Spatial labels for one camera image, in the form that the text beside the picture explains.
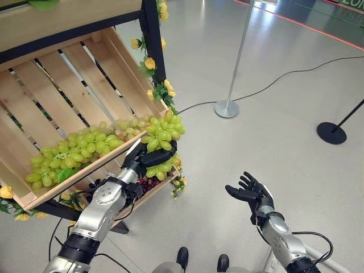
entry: stanchion base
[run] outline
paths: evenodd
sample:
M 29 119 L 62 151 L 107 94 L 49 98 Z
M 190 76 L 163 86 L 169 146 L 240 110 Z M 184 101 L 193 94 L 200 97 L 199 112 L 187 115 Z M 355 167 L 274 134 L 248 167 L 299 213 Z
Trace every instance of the stanchion base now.
M 236 102 L 230 101 L 229 107 L 226 108 L 228 101 L 218 101 L 214 105 L 214 110 L 217 115 L 222 118 L 233 118 L 239 113 L 239 106 Z
M 344 130 L 331 122 L 323 122 L 316 129 L 319 137 L 330 144 L 341 144 L 346 141 Z

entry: person's foot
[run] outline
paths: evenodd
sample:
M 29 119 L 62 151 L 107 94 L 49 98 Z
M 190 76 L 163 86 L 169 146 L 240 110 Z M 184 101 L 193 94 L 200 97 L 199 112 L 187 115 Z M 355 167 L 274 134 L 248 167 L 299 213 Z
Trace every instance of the person's foot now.
M 177 263 L 179 263 L 183 270 L 186 270 L 188 263 L 188 249 L 186 247 L 181 247 L 177 254 Z
M 226 254 L 221 254 L 218 257 L 217 272 L 226 272 L 229 268 L 229 257 Z

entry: grape bunch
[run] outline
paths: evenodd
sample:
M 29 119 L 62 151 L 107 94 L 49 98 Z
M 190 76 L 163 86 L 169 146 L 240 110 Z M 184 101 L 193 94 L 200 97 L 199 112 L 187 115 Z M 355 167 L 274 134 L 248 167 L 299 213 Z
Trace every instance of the grape bunch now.
M 162 164 L 147 168 L 147 178 L 156 176 L 160 181 L 163 181 L 167 177 L 167 173 L 172 170 L 172 165 L 180 165 L 181 160 L 177 155 L 171 157 L 166 162 Z
M 143 118 L 133 118 L 130 121 L 118 119 L 114 122 L 113 127 L 115 135 L 122 141 L 127 142 L 133 137 L 139 135 L 150 125 L 150 116 L 144 115 Z
M 148 143 L 148 152 L 161 148 L 170 151 L 172 149 L 170 141 L 179 140 L 181 135 L 185 133 L 181 124 L 181 117 L 174 115 L 172 111 L 166 111 L 164 117 L 159 119 L 152 117 L 150 123 L 146 127 L 148 135 L 142 138 L 142 143 Z
M 152 178 L 144 177 L 139 180 L 139 183 L 143 189 L 143 195 L 145 195 L 148 191 L 157 186 L 160 183 L 160 181 L 156 177 Z
M 42 155 L 30 159 L 32 173 L 24 179 L 32 183 L 35 191 L 43 186 L 54 186 L 61 182 L 59 173 L 63 169 L 72 169 L 75 173 L 123 143 L 107 128 L 106 122 L 92 125 L 70 133 L 68 139 L 59 141 L 56 147 L 41 147 Z

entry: black metal frame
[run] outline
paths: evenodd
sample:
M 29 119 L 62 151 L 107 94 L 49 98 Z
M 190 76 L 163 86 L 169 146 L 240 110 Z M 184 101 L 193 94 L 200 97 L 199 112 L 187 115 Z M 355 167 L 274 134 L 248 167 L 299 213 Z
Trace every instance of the black metal frame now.
M 157 82 L 162 82 L 164 81 L 164 79 L 166 79 L 166 70 L 164 67 L 162 44 L 160 41 L 158 17 L 159 16 L 156 0 L 143 0 L 141 10 L 139 11 L 118 15 L 91 24 L 86 24 L 81 27 L 76 27 L 71 30 L 66 30 L 57 34 L 53 34 L 0 52 L 0 64 L 37 51 L 39 49 L 79 37 L 81 35 L 139 19 L 140 28 L 146 41 L 148 55 L 152 57 L 156 63 L 156 73 L 154 80 Z M 79 211 L 60 204 L 54 199 L 50 199 L 42 203 L 41 205 L 35 207 L 35 209 L 72 221 L 77 220 L 81 214 Z M 112 231 L 121 234 L 126 234 L 129 232 L 127 226 L 123 221 L 120 221 L 117 226 L 113 227 Z

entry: silver robotic arm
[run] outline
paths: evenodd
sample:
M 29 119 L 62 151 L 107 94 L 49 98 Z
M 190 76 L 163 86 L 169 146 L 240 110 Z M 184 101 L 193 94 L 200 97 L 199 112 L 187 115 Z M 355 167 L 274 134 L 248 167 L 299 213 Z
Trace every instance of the silver robotic arm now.
M 147 154 L 146 144 L 140 140 L 134 143 L 127 152 L 121 172 L 116 177 L 106 177 L 96 189 L 92 202 L 82 211 L 60 252 L 43 272 L 87 273 L 91 260 L 124 207 L 127 196 L 141 197 L 138 180 L 146 174 L 147 167 L 160 164 L 174 155 L 177 144 L 172 141 L 171 145 L 171 151 L 158 150 Z
M 282 214 L 274 211 L 273 197 L 269 190 L 249 173 L 244 172 L 239 182 L 241 188 L 225 186 L 236 199 L 248 202 L 251 223 L 262 231 L 263 238 L 272 247 L 277 260 L 288 273 L 320 273 L 306 253 L 306 249 L 284 222 Z

